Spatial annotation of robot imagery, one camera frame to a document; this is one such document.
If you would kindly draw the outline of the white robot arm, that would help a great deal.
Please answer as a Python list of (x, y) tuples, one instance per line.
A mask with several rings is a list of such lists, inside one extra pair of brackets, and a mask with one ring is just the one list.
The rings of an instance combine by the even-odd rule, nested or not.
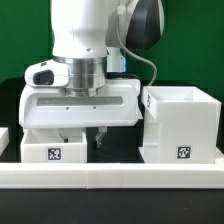
[(133, 126), (140, 81), (107, 68), (109, 49), (146, 51), (161, 38), (161, 0), (50, 0), (52, 58), (27, 68), (19, 123), (56, 129)]

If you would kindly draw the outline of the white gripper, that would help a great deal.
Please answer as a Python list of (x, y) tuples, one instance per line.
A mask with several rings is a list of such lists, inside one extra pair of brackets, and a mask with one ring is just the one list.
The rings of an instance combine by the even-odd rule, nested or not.
[(138, 79), (109, 79), (96, 96), (66, 96), (63, 88), (34, 88), (26, 85), (19, 105), (19, 123), (24, 129), (59, 128), (64, 143), (69, 139), (63, 128), (99, 127), (96, 146), (107, 133), (106, 127), (134, 126), (142, 118)]

